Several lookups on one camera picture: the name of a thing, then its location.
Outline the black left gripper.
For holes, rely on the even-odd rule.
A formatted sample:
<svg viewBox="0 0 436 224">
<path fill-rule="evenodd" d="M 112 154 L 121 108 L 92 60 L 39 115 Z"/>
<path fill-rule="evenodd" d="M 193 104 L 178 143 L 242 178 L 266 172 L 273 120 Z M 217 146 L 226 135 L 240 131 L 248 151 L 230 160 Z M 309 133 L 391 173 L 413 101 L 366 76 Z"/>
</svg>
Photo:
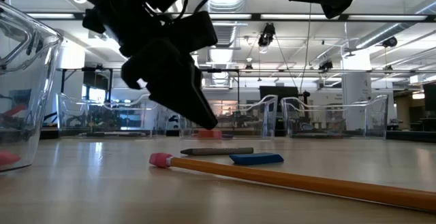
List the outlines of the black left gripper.
<svg viewBox="0 0 436 224">
<path fill-rule="evenodd" d="M 140 90 L 138 81 L 147 82 L 150 78 L 145 53 L 136 53 L 146 42 L 141 38 L 161 35 L 161 19 L 153 10 L 165 12 L 177 0 L 87 1 L 93 8 L 85 11 L 83 27 L 115 39 L 120 53 L 130 57 L 121 68 L 121 78 L 129 88 Z M 146 88 L 153 101 L 205 129 L 213 129 L 217 118 L 195 83 L 197 73 L 189 54 L 165 50 L 159 53 Z"/>
</svg>

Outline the purple pen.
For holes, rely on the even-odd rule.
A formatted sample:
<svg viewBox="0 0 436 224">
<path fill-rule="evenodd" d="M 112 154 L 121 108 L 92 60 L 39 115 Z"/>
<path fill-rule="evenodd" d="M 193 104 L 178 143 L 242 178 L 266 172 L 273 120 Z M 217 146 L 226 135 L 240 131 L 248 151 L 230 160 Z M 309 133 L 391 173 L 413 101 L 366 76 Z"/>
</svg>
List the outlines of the purple pen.
<svg viewBox="0 0 436 224">
<path fill-rule="evenodd" d="M 111 131 L 111 132 L 102 132 L 104 135 L 109 135 L 109 136 L 139 136 L 139 137 L 146 137 L 146 136 L 150 136 L 152 135 L 151 133 L 148 132 L 138 132 L 138 131 Z"/>
</svg>

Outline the green crayon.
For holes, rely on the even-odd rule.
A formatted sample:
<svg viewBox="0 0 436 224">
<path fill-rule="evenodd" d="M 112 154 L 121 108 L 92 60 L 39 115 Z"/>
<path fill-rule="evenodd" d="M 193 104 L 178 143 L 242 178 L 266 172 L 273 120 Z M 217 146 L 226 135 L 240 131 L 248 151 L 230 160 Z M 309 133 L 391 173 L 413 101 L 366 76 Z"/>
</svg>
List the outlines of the green crayon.
<svg viewBox="0 0 436 224">
<path fill-rule="evenodd" d="M 322 138 L 329 138 L 330 135 L 328 134 L 322 134 L 322 133 L 298 133 L 290 135 L 291 138 L 313 138 L 313 139 L 322 139 Z"/>
</svg>

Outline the orange pencil with pink eraser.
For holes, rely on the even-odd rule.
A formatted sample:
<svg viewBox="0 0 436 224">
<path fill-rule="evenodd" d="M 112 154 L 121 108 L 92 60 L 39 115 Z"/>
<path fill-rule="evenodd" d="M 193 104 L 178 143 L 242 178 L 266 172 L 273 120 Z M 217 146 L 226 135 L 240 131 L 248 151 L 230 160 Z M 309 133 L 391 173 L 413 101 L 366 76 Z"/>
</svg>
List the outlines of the orange pencil with pink eraser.
<svg viewBox="0 0 436 224">
<path fill-rule="evenodd" d="M 274 172 L 235 165 L 223 165 L 207 161 L 173 157 L 167 153 L 151 154 L 149 163 L 160 168 L 179 167 L 186 170 L 228 176 L 280 187 L 289 187 L 292 189 L 436 213 L 435 192 Z"/>
<path fill-rule="evenodd" d="M 20 157 L 18 155 L 8 151 L 0 150 L 0 166 L 11 165 L 17 161 L 20 161 Z"/>
</svg>

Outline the clear plastic bin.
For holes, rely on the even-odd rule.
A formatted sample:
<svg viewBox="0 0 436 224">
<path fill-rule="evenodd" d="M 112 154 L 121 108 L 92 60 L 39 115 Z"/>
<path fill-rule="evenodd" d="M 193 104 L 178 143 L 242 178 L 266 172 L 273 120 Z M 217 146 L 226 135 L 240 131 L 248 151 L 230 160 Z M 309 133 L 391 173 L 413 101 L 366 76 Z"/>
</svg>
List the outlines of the clear plastic bin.
<svg viewBox="0 0 436 224">
<path fill-rule="evenodd" d="M 84 133 L 138 131 L 152 135 L 137 138 L 156 138 L 165 135 L 169 110 L 149 95 L 135 100 L 97 102 L 74 99 L 57 94 L 58 130 L 61 137 L 82 137 Z"/>
<path fill-rule="evenodd" d="M 237 104 L 235 101 L 213 101 L 211 108 L 217 118 L 217 125 L 212 131 L 220 130 L 222 134 L 232 134 L 232 139 L 264 139 L 275 136 L 278 97 L 272 96 L 269 101 L 260 100 L 253 104 Z M 198 134 L 205 129 L 182 117 L 179 121 L 182 139 L 193 139 L 192 134 Z"/>
<path fill-rule="evenodd" d="M 329 138 L 385 138 L 388 118 L 388 96 L 378 95 L 370 101 L 356 102 L 365 106 L 365 128 L 348 131 L 345 124 L 346 105 L 307 105 L 295 97 L 281 100 L 283 126 L 287 137 L 298 133 L 322 133 Z"/>
<path fill-rule="evenodd" d="M 0 150 L 20 157 L 0 173 L 33 163 L 62 43 L 59 32 L 0 1 Z"/>
</svg>

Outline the black monitor screen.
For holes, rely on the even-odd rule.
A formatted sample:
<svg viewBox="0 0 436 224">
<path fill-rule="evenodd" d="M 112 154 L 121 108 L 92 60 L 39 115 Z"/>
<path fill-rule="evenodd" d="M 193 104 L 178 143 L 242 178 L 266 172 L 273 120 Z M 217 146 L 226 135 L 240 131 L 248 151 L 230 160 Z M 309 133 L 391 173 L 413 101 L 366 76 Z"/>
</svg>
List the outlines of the black monitor screen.
<svg viewBox="0 0 436 224">
<path fill-rule="evenodd" d="M 424 106 L 428 112 L 436 112 L 436 83 L 424 84 Z"/>
<path fill-rule="evenodd" d="M 295 86 L 261 86 L 259 88 L 260 99 L 264 101 L 269 101 L 272 99 L 273 95 L 278 97 L 278 101 L 285 97 L 295 97 L 298 98 L 298 89 Z"/>
</svg>

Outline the black gantry frame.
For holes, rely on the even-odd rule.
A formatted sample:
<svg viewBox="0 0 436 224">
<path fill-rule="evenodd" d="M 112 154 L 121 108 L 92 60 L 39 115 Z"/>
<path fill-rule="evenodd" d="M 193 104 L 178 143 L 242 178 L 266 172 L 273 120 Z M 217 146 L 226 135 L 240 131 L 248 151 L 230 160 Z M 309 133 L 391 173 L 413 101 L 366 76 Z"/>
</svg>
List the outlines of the black gantry frame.
<svg viewBox="0 0 436 224">
<path fill-rule="evenodd" d="M 61 68 L 60 92 L 71 98 L 97 102 L 112 99 L 114 70 L 97 67 Z"/>
<path fill-rule="evenodd" d="M 240 99 L 240 70 L 239 69 L 220 69 L 220 68 L 201 68 L 200 71 L 202 73 L 208 74 L 223 74 L 227 73 L 229 78 L 229 90 L 233 89 L 233 81 L 236 82 L 236 94 L 237 100 Z"/>
</svg>

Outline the black overhead rail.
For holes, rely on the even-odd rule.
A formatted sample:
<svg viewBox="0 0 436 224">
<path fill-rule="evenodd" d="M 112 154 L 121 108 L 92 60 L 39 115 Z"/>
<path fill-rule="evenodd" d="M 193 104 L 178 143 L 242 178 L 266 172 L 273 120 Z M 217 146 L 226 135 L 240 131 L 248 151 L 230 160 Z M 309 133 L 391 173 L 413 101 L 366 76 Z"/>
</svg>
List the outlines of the black overhead rail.
<svg viewBox="0 0 436 224">
<path fill-rule="evenodd" d="M 256 22 L 394 22 L 434 23 L 436 14 L 342 14 L 327 18 L 323 14 L 222 14 L 210 13 L 215 21 L 256 21 Z"/>
</svg>

